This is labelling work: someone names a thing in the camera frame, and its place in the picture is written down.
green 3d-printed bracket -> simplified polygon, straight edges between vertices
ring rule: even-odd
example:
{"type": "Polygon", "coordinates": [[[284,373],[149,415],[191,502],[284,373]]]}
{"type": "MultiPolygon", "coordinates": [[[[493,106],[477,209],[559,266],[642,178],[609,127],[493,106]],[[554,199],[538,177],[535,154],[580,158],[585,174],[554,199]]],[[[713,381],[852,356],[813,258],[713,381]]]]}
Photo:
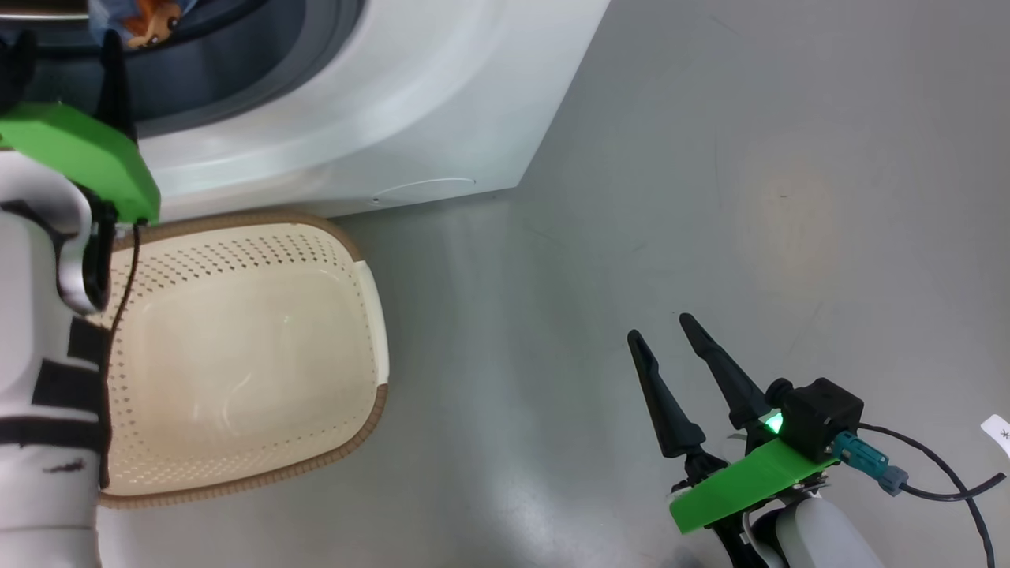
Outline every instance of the green 3d-printed bracket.
{"type": "Polygon", "coordinates": [[[675,499],[670,513],[681,534],[687,535],[745,510],[835,462],[831,458],[815,464],[785,442],[773,440],[675,499]]]}
{"type": "Polygon", "coordinates": [[[121,222],[158,222],[162,195],[136,144],[59,103],[20,103],[0,115],[0,150],[15,150],[116,206],[121,222]]]}

stuffed toy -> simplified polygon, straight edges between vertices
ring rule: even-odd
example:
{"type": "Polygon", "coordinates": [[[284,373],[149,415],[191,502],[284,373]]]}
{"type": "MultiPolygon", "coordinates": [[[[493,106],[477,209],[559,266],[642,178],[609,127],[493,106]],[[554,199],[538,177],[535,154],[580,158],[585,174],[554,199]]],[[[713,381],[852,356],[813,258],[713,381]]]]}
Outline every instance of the stuffed toy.
{"type": "Polygon", "coordinates": [[[88,0],[91,33],[99,43],[113,29],[127,48],[164,43],[197,0],[88,0]]]}

gray floor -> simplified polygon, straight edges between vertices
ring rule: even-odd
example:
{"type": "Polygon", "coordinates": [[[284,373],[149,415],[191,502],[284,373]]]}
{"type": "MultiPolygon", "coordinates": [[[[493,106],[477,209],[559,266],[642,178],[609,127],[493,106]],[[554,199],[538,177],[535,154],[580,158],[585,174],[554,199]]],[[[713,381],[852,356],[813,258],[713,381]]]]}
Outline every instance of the gray floor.
{"type": "MultiPolygon", "coordinates": [[[[1008,6],[614,0],[520,188],[341,221],[392,350],[368,443],[255,492],[102,511],[106,566],[727,566],[665,510],[682,464],[623,343],[641,329],[710,449],[738,453],[681,311],[762,386],[827,376],[970,485],[1008,469],[979,430],[1010,415],[1008,6]]],[[[832,471],[888,566],[983,565],[967,507],[832,471]]],[[[1010,487],[980,506],[1010,566],[1010,487]]]]}

washing machine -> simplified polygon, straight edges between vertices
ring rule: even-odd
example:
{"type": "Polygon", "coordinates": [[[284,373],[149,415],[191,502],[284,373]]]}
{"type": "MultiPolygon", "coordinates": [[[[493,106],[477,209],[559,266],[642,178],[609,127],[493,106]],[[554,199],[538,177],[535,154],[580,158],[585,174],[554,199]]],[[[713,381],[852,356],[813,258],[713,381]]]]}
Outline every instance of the washing machine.
{"type": "MultiPolygon", "coordinates": [[[[288,205],[324,216],[514,187],[608,0],[200,0],[130,53],[163,220],[288,205]]],[[[0,5],[40,62],[28,98],[93,108],[86,0],[0,5]]]]}

beige plastic basket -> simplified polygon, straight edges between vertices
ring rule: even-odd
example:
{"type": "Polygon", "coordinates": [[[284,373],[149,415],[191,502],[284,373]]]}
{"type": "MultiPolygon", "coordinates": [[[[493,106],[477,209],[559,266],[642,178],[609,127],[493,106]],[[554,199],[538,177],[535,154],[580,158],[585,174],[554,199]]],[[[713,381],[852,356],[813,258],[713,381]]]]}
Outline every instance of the beige plastic basket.
{"type": "MultiPolygon", "coordinates": [[[[132,240],[117,244],[112,324],[132,240]]],[[[347,236],[291,212],[144,229],[109,366],[111,507],[259,487],[358,448],[386,403],[375,281],[347,236]]]]}

